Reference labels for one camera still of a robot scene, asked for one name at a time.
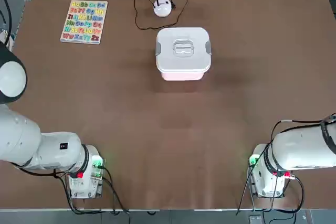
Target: white lid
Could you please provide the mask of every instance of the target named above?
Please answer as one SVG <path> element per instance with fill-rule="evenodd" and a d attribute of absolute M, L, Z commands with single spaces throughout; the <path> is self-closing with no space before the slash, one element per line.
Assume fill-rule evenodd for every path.
<path fill-rule="evenodd" d="M 156 37 L 160 72 L 206 72 L 211 65 L 209 34 L 200 27 L 164 28 Z"/>

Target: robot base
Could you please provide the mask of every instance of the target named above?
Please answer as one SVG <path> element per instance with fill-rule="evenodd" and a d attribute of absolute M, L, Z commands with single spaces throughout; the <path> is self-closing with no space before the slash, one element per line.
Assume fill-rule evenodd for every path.
<path fill-rule="evenodd" d="M 248 161 L 249 162 L 248 174 L 252 166 L 256 164 L 256 160 L 260 157 L 265 147 L 266 144 L 259 144 L 254 149 L 253 154 Z M 251 192 L 252 195 L 255 195 L 257 197 L 272 198 L 274 195 L 275 198 L 280 198 L 283 196 L 282 192 L 285 186 L 285 178 L 284 176 L 282 176 L 278 177 L 277 179 L 277 176 L 270 173 L 266 168 L 263 156 L 255 165 L 249 183 L 251 185 L 250 188 L 252 191 Z"/>
<path fill-rule="evenodd" d="M 101 197 L 103 169 L 97 166 L 103 165 L 103 159 L 92 145 L 86 145 L 89 151 L 89 162 L 82 177 L 69 178 L 69 186 L 72 198 L 87 199 Z"/>

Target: green light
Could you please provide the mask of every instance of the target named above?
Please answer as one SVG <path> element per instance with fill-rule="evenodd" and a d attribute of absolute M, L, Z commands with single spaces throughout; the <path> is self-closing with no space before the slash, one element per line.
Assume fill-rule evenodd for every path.
<path fill-rule="evenodd" d="M 250 158 L 249 158 L 249 163 L 250 165 L 255 165 L 257 163 L 257 160 L 259 159 L 260 155 L 258 154 L 253 154 Z"/>

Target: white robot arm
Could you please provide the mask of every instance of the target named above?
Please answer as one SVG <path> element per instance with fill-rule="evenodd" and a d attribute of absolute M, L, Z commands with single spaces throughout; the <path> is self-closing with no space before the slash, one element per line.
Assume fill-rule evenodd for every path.
<path fill-rule="evenodd" d="M 68 174 L 73 198 L 101 193 L 103 159 L 92 145 L 70 132 L 41 133 L 30 119 L 11 111 L 27 86 L 22 62 L 0 42 L 0 160 L 20 169 L 58 169 Z"/>
<path fill-rule="evenodd" d="M 279 133 L 269 147 L 266 144 L 257 145 L 249 159 L 249 166 L 255 165 L 252 172 L 253 193 L 258 197 L 271 198 L 274 194 L 279 197 L 283 195 L 285 179 L 294 178 L 289 171 L 336 166 L 334 140 L 336 121 L 332 116 L 329 121 Z"/>

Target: black band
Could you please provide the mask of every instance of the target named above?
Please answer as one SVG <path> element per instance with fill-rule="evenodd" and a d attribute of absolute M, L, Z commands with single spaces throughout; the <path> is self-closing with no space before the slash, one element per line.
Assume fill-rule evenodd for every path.
<path fill-rule="evenodd" d="M 279 163 L 277 162 L 277 160 L 275 159 L 274 157 L 274 154 L 272 152 L 272 157 L 273 157 L 273 161 L 274 163 L 277 165 L 277 168 L 274 168 L 269 160 L 269 157 L 268 157 L 268 150 L 264 153 L 264 161 L 265 161 L 265 165 L 266 165 L 266 168 L 268 169 L 268 171 L 272 174 L 277 174 L 278 177 L 281 177 L 284 175 L 285 173 L 285 169 L 283 169 Z"/>
<path fill-rule="evenodd" d="M 322 136 L 323 139 L 328 146 L 328 148 L 336 154 L 336 145 L 334 143 L 334 140 L 332 137 L 329 135 L 328 129 L 327 129 L 328 123 L 326 121 L 321 121 L 321 130 L 322 130 Z"/>
<path fill-rule="evenodd" d="M 79 168 L 78 171 L 76 171 L 75 173 L 69 173 L 69 175 L 70 175 L 71 178 L 77 178 L 77 174 L 85 172 L 86 168 L 88 167 L 88 164 L 89 164 L 89 151 L 88 151 L 87 147 L 84 144 L 82 144 L 82 147 L 83 147 L 84 152 L 85 152 L 84 162 L 83 162 L 82 166 Z"/>

